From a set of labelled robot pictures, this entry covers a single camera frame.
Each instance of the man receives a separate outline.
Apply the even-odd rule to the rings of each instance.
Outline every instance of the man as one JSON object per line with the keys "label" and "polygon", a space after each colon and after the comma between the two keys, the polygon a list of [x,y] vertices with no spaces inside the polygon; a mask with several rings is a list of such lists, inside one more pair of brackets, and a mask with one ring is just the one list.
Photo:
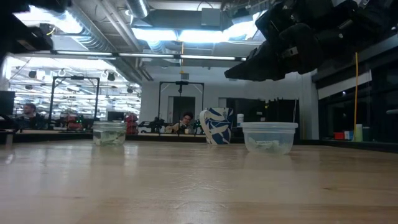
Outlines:
{"label": "man", "polygon": [[166,133],[180,133],[180,134],[190,134],[191,133],[191,126],[190,122],[193,119],[192,112],[186,112],[182,116],[182,120],[180,121],[180,127],[178,123],[172,126],[167,126],[165,129]]}
{"label": "man", "polygon": [[33,103],[26,103],[24,105],[24,115],[19,117],[17,121],[22,129],[44,129],[44,117],[36,113],[36,105]]}

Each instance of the doorway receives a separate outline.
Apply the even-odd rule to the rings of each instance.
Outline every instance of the doorway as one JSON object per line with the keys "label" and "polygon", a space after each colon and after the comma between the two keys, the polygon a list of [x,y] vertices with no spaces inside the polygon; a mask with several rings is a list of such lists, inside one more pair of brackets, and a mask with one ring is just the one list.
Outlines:
{"label": "doorway", "polygon": [[173,124],[178,123],[182,115],[186,112],[192,112],[193,118],[195,118],[195,97],[191,96],[181,96],[181,97],[172,96],[172,97],[173,97],[173,120],[172,120]]}

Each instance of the workbench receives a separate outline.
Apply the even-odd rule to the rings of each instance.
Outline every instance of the workbench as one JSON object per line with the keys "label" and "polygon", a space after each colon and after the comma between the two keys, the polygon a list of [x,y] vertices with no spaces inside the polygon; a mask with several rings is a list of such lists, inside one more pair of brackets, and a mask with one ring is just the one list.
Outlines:
{"label": "workbench", "polygon": [[398,223],[398,154],[92,140],[0,150],[1,223]]}

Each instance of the clear plastic container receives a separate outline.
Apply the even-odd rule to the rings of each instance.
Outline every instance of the clear plastic container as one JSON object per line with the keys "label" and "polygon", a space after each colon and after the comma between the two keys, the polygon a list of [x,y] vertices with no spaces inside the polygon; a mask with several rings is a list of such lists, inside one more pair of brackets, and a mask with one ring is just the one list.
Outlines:
{"label": "clear plastic container", "polygon": [[93,125],[93,140],[97,146],[122,145],[126,140],[126,124],[96,121]]}
{"label": "clear plastic container", "polygon": [[298,126],[297,123],[245,122],[242,123],[244,143],[251,152],[287,154]]}

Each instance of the wall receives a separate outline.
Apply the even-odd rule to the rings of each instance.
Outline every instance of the wall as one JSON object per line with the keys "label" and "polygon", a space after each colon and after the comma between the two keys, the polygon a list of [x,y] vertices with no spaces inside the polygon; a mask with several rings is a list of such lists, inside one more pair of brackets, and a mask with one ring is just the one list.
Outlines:
{"label": "wall", "polygon": [[[267,80],[265,82],[230,82],[212,83],[205,82],[204,108],[219,106],[219,98],[247,98],[273,100],[283,98],[302,102],[300,114],[305,124],[306,139],[318,138],[318,96],[315,85],[311,82],[312,73],[298,75],[291,73],[279,81]],[[140,121],[152,121],[158,112],[159,82],[146,82],[142,84]],[[162,85],[160,96],[160,116],[167,119],[168,102],[170,96],[178,96],[176,84]],[[195,117],[201,111],[201,93],[193,85],[183,86],[182,96],[195,97]]]}

